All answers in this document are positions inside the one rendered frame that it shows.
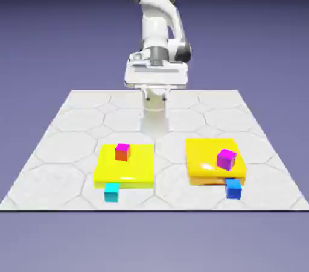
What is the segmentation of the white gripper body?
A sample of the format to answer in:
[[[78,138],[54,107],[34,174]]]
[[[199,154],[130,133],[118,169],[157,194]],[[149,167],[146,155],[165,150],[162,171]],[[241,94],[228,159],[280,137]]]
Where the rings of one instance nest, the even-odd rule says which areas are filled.
[[[151,66],[150,60],[128,60],[124,84],[129,88],[184,89],[188,83],[186,63],[163,61],[162,66]]]

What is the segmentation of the small orange cube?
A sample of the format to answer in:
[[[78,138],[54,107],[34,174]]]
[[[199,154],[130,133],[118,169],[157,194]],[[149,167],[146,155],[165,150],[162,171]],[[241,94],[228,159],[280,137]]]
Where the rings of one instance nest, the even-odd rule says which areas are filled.
[[[115,147],[115,160],[127,162],[131,155],[130,144],[118,143]]]

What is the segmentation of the small magenta cube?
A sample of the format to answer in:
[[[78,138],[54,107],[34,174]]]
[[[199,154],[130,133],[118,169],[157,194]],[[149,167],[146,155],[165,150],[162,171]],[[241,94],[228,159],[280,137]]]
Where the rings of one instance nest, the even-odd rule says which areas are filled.
[[[217,155],[217,167],[230,171],[235,165],[237,153],[231,150],[222,149]]]

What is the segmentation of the small cyan cube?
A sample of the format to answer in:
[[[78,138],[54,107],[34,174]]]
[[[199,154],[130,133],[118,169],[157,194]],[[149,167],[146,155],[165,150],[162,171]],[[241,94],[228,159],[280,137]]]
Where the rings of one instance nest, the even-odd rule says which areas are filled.
[[[104,201],[106,203],[117,203],[119,200],[119,183],[109,182],[104,186]]]

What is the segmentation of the small blue cube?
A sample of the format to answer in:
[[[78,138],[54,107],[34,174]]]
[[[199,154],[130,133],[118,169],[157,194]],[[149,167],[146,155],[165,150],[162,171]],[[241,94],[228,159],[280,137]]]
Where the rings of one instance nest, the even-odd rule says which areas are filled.
[[[225,191],[227,199],[240,200],[242,193],[242,185],[239,179],[226,179]]]

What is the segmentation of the large orange box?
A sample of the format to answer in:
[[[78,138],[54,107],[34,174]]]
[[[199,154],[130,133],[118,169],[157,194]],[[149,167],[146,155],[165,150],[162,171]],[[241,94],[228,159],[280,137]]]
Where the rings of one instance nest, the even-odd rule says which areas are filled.
[[[230,171],[217,167],[217,155],[222,149],[237,153],[235,165]],[[233,139],[187,138],[185,139],[186,165],[191,185],[224,185],[226,179],[239,179],[245,184],[247,168]]]

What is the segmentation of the large yellow box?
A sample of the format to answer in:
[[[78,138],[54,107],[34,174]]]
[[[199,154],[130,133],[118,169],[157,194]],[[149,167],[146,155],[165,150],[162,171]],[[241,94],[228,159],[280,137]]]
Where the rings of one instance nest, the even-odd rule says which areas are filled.
[[[104,188],[106,183],[119,183],[120,188],[145,188],[154,186],[155,146],[132,144],[127,161],[115,159],[115,144],[104,144],[94,171],[94,187]]]

